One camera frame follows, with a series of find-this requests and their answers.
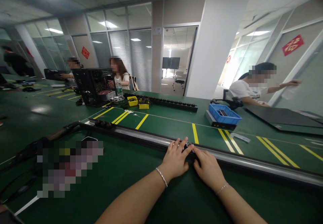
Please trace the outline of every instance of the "bracelet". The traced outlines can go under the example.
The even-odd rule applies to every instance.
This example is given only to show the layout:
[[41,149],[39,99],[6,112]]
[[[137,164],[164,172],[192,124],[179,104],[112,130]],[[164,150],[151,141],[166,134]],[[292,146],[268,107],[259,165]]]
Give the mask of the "bracelet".
[[223,191],[223,189],[225,189],[226,187],[228,187],[229,186],[229,184],[228,184],[228,182],[226,182],[223,186],[222,186],[222,188],[221,189],[219,189],[216,193],[215,193],[215,195],[217,196],[218,194],[220,194],[221,193],[221,191]]
[[160,172],[160,170],[159,170],[158,168],[156,168],[156,170],[157,170],[157,172],[161,175],[161,177],[163,178],[164,183],[165,183],[166,188],[167,188],[167,187],[168,187],[168,185],[167,185],[167,182],[166,182],[166,180],[165,180],[164,176],[162,175],[162,173]]

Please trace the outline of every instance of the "workbench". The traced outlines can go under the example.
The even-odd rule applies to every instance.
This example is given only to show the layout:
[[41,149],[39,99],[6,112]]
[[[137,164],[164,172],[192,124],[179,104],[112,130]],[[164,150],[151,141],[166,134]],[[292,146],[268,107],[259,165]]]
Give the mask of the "workbench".
[[[24,78],[3,76],[8,82]],[[234,132],[249,138],[249,143],[232,139],[229,131],[210,126],[204,115],[209,100],[139,91],[136,94],[194,103],[198,111],[152,105],[146,110],[130,108],[134,113],[120,117],[124,110],[117,106],[111,109],[76,106],[78,95],[73,91],[61,92],[61,88],[51,88],[49,84],[48,80],[38,79],[34,87],[41,88],[40,91],[0,92],[0,115],[8,116],[0,127],[0,167],[28,143],[71,122],[86,122],[91,117],[107,122],[119,118],[117,122],[121,126],[171,138],[187,136],[196,145],[323,174],[323,146],[312,143],[322,142],[322,138],[279,132],[242,108],[235,110],[242,120]],[[65,137],[64,141],[81,141],[86,135],[87,131],[82,130]],[[19,214],[24,223],[94,223],[120,193],[161,164],[165,155],[165,152],[103,134],[91,136],[103,141],[104,155],[81,177],[81,183],[71,185],[65,198],[41,198]],[[221,202],[199,179],[190,160],[189,163],[188,172],[172,180],[159,198],[147,223],[232,223]],[[30,164],[27,161],[4,173],[0,188]],[[323,222],[321,190],[298,188],[232,168],[223,167],[222,171],[228,183],[268,223]],[[41,189],[42,180],[38,179],[30,190],[10,202],[9,208],[18,211]]]

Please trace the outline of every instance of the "blue plastic box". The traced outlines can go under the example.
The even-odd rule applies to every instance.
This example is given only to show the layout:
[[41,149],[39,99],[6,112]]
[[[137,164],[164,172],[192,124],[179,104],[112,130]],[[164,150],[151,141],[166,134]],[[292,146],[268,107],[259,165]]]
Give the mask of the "blue plastic box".
[[[218,110],[224,110],[228,116],[220,115],[217,112]],[[233,110],[231,110],[225,105],[210,104],[209,112],[215,118],[215,120],[220,123],[237,125],[238,122],[242,119],[237,113],[235,113]]]

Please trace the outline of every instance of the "white pillar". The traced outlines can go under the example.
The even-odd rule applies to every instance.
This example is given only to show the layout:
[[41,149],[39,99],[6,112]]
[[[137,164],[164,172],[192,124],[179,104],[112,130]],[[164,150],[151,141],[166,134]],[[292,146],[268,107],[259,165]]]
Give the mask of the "white pillar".
[[211,99],[249,0],[205,0],[186,96]]

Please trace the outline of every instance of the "hand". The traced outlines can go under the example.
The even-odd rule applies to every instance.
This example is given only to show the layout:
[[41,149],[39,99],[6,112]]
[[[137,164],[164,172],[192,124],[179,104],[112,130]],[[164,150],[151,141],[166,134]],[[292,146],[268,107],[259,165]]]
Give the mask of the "hand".
[[158,167],[160,172],[163,174],[167,184],[171,181],[171,179],[181,176],[188,170],[188,163],[185,162],[185,159],[192,151],[194,145],[191,144],[182,153],[187,140],[188,138],[185,137],[181,144],[179,144],[179,138],[176,140],[176,142],[171,142],[163,159],[163,163]]
[[213,189],[214,192],[217,192],[223,185],[225,185],[226,181],[216,158],[208,151],[201,151],[195,146],[193,149],[202,166],[200,167],[199,162],[195,160],[194,168],[196,172],[204,183]]

